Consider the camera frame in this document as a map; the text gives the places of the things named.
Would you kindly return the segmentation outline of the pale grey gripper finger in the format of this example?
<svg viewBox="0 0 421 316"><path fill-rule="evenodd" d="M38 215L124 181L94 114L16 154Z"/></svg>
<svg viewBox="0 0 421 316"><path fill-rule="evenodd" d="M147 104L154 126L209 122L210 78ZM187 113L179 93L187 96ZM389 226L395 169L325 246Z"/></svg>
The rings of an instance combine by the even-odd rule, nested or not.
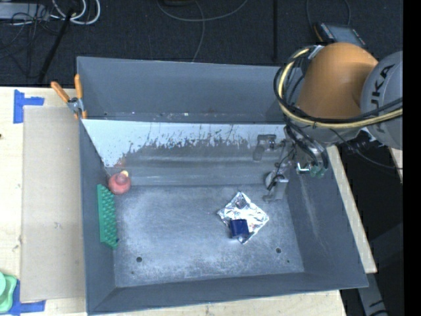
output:
<svg viewBox="0 0 421 316"><path fill-rule="evenodd" d="M261 161L266 152L280 151L285 147L283 140L278 141L275 134L259 134L257 136L257 145L253 150L253 160Z"/></svg>
<svg viewBox="0 0 421 316"><path fill-rule="evenodd" d="M266 193L263 195L265 202L281 200L289 184L289 179L280 171L271 171L264 179Z"/></svg>

